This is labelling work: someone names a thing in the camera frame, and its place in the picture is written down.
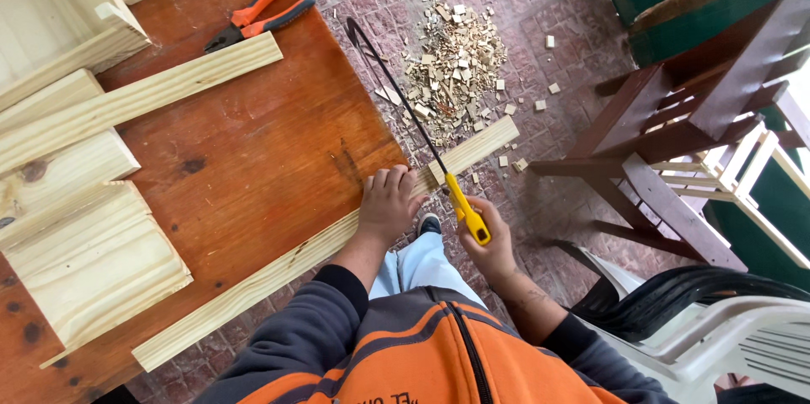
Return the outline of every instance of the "tiled floor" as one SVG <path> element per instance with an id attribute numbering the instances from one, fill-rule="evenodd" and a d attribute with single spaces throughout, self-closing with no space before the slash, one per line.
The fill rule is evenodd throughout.
<path id="1" fill-rule="evenodd" d="M 599 114 L 603 99 L 593 94 L 593 84 L 633 68 L 626 34 L 610 0 L 445 0 L 463 3 L 478 11 L 489 5 L 496 11 L 492 18 L 504 44 L 509 48 L 509 62 L 502 68 L 506 79 L 506 96 L 486 103 L 494 108 L 518 97 L 514 120 L 521 136 L 518 149 L 508 151 L 510 161 L 525 158 L 559 159 L 568 152 L 576 136 Z M 354 16 L 373 36 L 381 52 L 398 55 L 403 39 L 408 37 L 411 50 L 418 53 L 416 23 L 423 15 L 419 0 L 319 0 L 319 9 L 343 46 L 352 65 L 367 89 L 378 83 L 359 55 L 351 48 L 340 20 Z M 333 18 L 333 9 L 340 19 Z M 556 48 L 544 47 L 544 36 L 553 35 Z M 403 75 L 401 62 L 392 58 L 394 74 Z M 562 92 L 548 93 L 557 83 Z M 424 141 L 415 129 L 390 119 L 392 106 L 372 95 L 382 117 L 394 131 L 402 149 L 412 163 L 421 166 L 431 160 Z M 534 100 L 547 99 L 548 109 L 532 111 Z M 391 115 L 399 118 L 401 114 Z M 471 181 L 470 173 L 462 175 L 468 193 L 483 194 L 492 200 L 510 223 L 515 252 L 521 266 L 557 301 L 576 303 L 596 281 L 596 276 L 568 256 L 545 245 L 548 239 L 572 240 L 592 252 L 649 277 L 670 269 L 685 260 L 598 233 L 591 221 L 595 218 L 622 223 L 621 218 L 584 183 L 571 178 L 542 178 L 517 173 L 512 167 L 501 169 L 495 156 L 490 156 L 472 171 L 481 176 L 481 184 Z M 500 300 L 487 288 L 481 275 L 452 235 L 454 215 L 446 197 L 434 194 L 425 210 L 438 213 L 445 220 L 445 251 L 472 288 L 479 292 L 491 310 L 508 319 Z M 403 237 L 397 248 L 407 244 Z M 208 337 L 150 374 L 141 374 L 127 386 L 144 404 L 182 404 L 193 399 L 227 368 L 238 350 L 246 344 L 251 329 L 261 319 L 283 307 L 302 282 L 314 270 L 299 277 L 261 303 L 230 321 Z"/>

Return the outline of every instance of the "light blue jeans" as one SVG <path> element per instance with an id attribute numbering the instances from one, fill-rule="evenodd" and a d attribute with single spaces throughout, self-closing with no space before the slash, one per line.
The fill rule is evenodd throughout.
<path id="1" fill-rule="evenodd" d="M 423 285 L 453 289 L 481 306 L 487 306 L 447 261 L 441 235 L 433 232 L 422 234 L 399 252 L 386 253 L 380 273 L 371 285 L 369 299 L 396 295 Z"/>

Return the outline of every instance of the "pliers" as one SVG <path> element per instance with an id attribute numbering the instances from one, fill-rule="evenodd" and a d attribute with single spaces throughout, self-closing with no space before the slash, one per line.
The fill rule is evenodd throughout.
<path id="1" fill-rule="evenodd" d="M 303 12 L 315 5 L 315 0 L 299 0 L 293 6 L 284 10 L 276 16 L 271 16 L 267 20 L 252 23 L 256 16 L 262 12 L 274 0 L 254 0 L 247 8 L 237 10 L 231 16 L 231 24 L 221 30 L 216 37 L 205 46 L 206 53 L 213 53 L 225 47 L 241 42 L 246 38 L 256 37 L 269 30 L 277 30 L 282 26 L 287 26 Z"/>

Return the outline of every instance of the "hoodie sleeve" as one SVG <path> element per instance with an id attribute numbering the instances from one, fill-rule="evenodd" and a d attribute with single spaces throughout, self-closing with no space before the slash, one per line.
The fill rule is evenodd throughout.
<path id="1" fill-rule="evenodd" d="M 322 377 L 353 349 L 369 295 L 349 270 L 324 266 L 287 307 L 269 316 L 248 346 L 195 404 L 236 403 L 281 377 Z"/>
<path id="2" fill-rule="evenodd" d="M 572 314 L 565 317 L 542 347 L 629 404 L 674 403 L 656 379 L 633 368 L 616 349 Z"/>

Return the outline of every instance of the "yellow saw handle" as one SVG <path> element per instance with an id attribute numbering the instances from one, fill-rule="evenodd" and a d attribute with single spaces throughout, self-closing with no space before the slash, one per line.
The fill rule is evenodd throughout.
<path id="1" fill-rule="evenodd" d="M 456 212 L 456 218 L 459 221 L 465 218 L 467 220 L 467 228 L 472 232 L 472 237 L 475 238 L 475 242 L 486 246 L 492 237 L 489 234 L 489 229 L 487 229 L 486 224 L 483 223 L 481 215 L 472 209 L 470 202 L 468 202 L 467 198 L 464 196 L 464 192 L 461 192 L 461 187 L 459 186 L 459 182 L 456 181 L 455 176 L 451 173 L 445 173 L 445 180 L 447 181 L 447 187 L 451 190 L 451 203 Z"/>

